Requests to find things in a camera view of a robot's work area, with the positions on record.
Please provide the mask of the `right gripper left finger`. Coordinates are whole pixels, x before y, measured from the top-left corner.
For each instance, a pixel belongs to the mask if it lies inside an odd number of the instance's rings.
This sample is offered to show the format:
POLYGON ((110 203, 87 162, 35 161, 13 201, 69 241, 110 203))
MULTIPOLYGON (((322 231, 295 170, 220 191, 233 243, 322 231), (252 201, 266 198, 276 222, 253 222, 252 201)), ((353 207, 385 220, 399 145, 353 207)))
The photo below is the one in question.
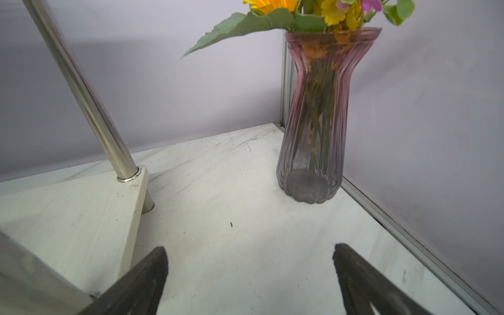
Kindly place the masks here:
POLYGON ((165 248, 154 248, 80 314, 156 314, 168 274, 165 248))

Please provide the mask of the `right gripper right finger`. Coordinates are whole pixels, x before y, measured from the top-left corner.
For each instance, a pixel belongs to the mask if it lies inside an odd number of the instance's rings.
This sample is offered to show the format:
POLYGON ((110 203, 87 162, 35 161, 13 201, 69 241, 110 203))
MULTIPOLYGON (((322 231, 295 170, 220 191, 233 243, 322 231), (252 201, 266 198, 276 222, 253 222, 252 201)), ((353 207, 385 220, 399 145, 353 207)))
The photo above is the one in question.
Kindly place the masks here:
POLYGON ((332 259, 347 314, 430 313, 349 245, 336 244, 332 259))

